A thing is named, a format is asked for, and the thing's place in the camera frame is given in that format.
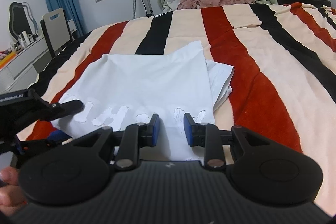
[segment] bottle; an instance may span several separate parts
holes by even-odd
[[[19,41],[21,48],[26,48],[25,40],[22,38],[22,35],[19,34]]]
[[[31,34],[28,38],[29,38],[30,43],[34,43],[34,42],[35,42],[35,41],[34,41],[34,37],[33,37],[32,34]]]
[[[12,52],[16,52],[16,47],[17,47],[16,43],[14,41],[11,41],[10,45],[11,45]]]
[[[26,46],[29,46],[29,44],[30,44],[30,40],[29,40],[29,38],[28,38],[27,32],[26,32],[26,31],[23,31],[22,35],[23,35],[23,37],[25,38]]]

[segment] white chair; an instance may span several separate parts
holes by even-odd
[[[41,27],[52,58],[65,44],[72,41],[68,22],[63,8],[45,14],[41,20]]]

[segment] striped blanket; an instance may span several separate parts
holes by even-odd
[[[301,3],[241,4],[116,23],[73,42],[32,87],[44,100],[57,102],[103,54],[169,54],[200,40],[207,59],[235,67],[233,92],[215,112],[219,128],[243,125],[312,157],[324,173],[316,204],[332,215],[336,213],[335,14]],[[50,123],[37,121],[18,136],[44,138],[53,130]]]

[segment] finger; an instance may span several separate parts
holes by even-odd
[[[0,211],[2,211],[2,213],[4,213],[6,216],[11,216],[13,213],[18,211],[24,205],[25,205],[24,203],[21,203],[17,206],[12,207],[0,206]]]
[[[0,171],[0,179],[10,185],[18,185],[19,170],[6,167]]]
[[[0,205],[11,207],[24,201],[25,197],[19,186],[6,185],[0,188]]]

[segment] white dresser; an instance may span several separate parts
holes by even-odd
[[[0,69],[0,94],[28,88],[50,60],[47,43],[40,36]]]

